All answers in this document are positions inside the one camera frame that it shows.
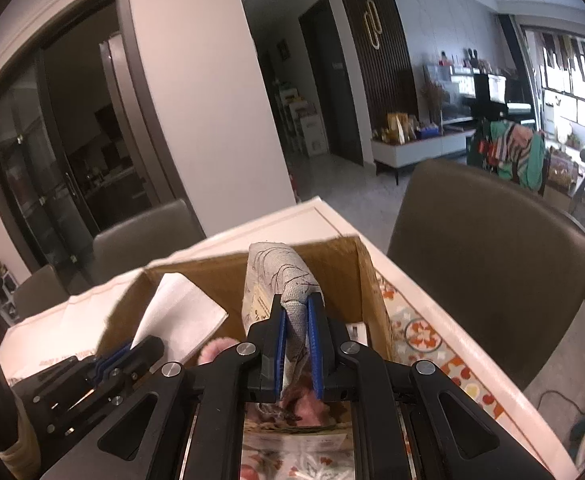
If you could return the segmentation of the left hand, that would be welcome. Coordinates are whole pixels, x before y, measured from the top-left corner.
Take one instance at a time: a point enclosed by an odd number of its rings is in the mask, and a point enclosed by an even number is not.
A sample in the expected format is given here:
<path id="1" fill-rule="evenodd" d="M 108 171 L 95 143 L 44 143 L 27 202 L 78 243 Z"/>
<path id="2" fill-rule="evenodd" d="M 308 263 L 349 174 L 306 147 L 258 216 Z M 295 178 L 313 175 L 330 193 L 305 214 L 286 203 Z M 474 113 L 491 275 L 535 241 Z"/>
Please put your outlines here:
<path id="1" fill-rule="evenodd" d="M 40 446 L 22 400 L 16 394 L 14 398 L 17 408 L 18 438 L 6 451 L 0 452 L 0 459 L 16 479 L 32 480 L 38 478 L 41 469 Z"/>

